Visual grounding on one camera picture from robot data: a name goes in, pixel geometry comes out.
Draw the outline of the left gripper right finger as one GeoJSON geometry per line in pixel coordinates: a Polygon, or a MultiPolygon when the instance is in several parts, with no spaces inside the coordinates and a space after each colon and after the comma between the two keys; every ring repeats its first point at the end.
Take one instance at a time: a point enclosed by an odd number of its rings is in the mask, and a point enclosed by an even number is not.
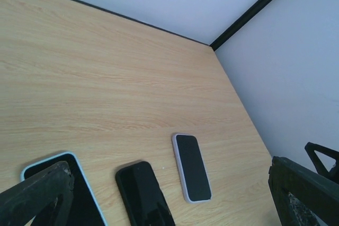
{"type": "Polygon", "coordinates": [[[338,184],[286,157],[273,157],[269,188],[282,225],[338,225],[338,184]]]}

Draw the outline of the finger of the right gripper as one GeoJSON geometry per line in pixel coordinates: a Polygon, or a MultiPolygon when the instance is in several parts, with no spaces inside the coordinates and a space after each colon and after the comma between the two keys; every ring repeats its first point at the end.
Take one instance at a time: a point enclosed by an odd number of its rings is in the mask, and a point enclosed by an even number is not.
{"type": "Polygon", "coordinates": [[[338,151],[311,142],[305,145],[305,151],[319,175],[331,181],[338,181],[338,151]],[[321,159],[316,155],[316,151],[334,159],[335,165],[327,170],[321,159]]]}

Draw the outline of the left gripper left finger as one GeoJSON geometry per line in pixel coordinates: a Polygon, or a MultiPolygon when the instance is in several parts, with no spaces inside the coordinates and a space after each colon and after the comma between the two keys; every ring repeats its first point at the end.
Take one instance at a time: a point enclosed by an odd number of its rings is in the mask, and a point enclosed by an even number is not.
{"type": "Polygon", "coordinates": [[[59,161],[1,193],[1,225],[66,225],[74,177],[59,161]]]}

